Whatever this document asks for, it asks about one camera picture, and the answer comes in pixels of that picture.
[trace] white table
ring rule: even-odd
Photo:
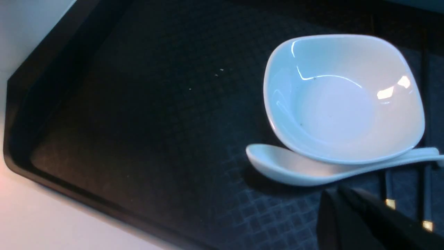
[[[0,0],[1,152],[6,81],[72,2]],[[177,249],[11,172],[1,158],[0,249]]]

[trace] textured tray surface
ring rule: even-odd
[[[414,26],[381,19],[381,37],[418,82]],[[77,79],[35,149],[34,165],[220,249],[316,249],[318,188],[273,183],[247,161],[250,143],[280,145],[262,79],[281,42],[371,33],[370,15],[281,1],[136,0]],[[444,149],[444,57],[431,55],[432,136]],[[417,219],[418,170],[393,173],[397,207]],[[444,177],[433,174],[433,216],[444,233]],[[378,173],[343,184],[379,195]]]

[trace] white bowl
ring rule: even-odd
[[[373,36],[282,43],[267,63],[264,102],[277,137],[318,161],[387,160],[412,149],[424,133],[421,97],[407,62]]]

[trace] soup spoon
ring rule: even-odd
[[[412,149],[395,158],[362,165],[336,165],[315,161],[288,149],[251,144],[246,148],[251,164],[266,177],[288,185],[317,186],[339,181],[351,176],[400,165],[436,161],[444,166],[444,155],[437,148]]]

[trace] black chopsticks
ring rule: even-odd
[[[424,29],[421,32],[422,37],[422,52],[421,52],[421,97],[424,104],[425,112],[425,132],[422,145],[429,145],[431,139],[430,130],[430,102],[429,102],[429,82],[428,82],[428,34]],[[423,173],[423,214],[422,226],[433,231],[432,222],[432,164],[427,163],[424,167]]]
[[[374,14],[370,16],[370,26],[372,29],[372,35],[377,36],[379,32],[379,23]],[[392,170],[386,169],[385,175],[385,204],[392,209],[396,209],[395,197],[393,195],[393,178]]]

